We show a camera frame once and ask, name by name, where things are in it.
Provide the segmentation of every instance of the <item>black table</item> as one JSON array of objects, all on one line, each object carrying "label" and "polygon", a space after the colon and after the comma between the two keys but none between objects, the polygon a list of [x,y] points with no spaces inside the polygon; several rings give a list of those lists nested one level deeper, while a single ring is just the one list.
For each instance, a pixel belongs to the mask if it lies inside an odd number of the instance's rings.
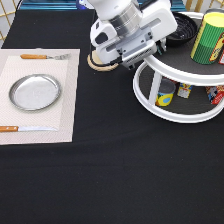
[{"label": "black table", "polygon": [[18,11],[4,49],[80,48],[72,143],[0,147],[8,224],[223,224],[224,113],[200,124],[154,116],[135,71],[87,65],[92,11]]}]

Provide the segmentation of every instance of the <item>wooden handle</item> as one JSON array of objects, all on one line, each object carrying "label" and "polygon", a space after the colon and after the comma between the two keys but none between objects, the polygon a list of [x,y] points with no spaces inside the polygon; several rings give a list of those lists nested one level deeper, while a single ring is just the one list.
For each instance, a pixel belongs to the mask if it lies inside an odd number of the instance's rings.
[{"label": "wooden handle", "polygon": [[47,59],[47,55],[37,55],[37,54],[22,54],[20,55],[22,59]]},{"label": "wooden handle", "polygon": [[0,132],[17,132],[18,126],[0,126]]}]

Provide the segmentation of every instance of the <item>white placemat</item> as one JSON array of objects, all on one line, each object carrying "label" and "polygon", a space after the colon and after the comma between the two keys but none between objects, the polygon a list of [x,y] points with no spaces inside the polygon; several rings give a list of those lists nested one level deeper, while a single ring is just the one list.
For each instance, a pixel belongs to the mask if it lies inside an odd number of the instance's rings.
[{"label": "white placemat", "polygon": [[[71,53],[69,60],[23,60],[20,54]],[[71,142],[73,134],[79,50],[0,50],[0,125],[49,126],[57,132],[0,133],[0,144]],[[37,111],[22,111],[9,100],[8,93],[18,79],[31,74],[54,76],[61,84],[60,98],[51,106]]]}]

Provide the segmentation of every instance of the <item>cylindrical container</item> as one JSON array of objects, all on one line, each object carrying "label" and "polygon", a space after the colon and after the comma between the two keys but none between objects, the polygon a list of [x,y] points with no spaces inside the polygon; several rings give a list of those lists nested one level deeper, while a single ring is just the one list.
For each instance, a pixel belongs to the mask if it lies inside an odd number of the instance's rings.
[{"label": "cylindrical container", "polygon": [[162,79],[159,87],[159,92],[156,98],[156,105],[168,106],[173,99],[173,94],[175,90],[176,86],[172,81],[168,79]]},{"label": "cylindrical container", "polygon": [[224,44],[224,13],[208,12],[202,21],[191,58],[200,64],[216,61]]}]

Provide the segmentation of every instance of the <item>black bowl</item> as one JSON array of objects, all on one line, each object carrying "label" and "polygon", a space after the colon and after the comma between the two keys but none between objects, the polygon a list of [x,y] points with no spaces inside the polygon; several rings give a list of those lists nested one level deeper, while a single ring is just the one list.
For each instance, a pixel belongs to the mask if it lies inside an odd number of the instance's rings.
[{"label": "black bowl", "polygon": [[167,36],[166,45],[177,47],[190,41],[198,32],[198,26],[189,16],[173,12],[174,18],[177,21],[177,30]]}]

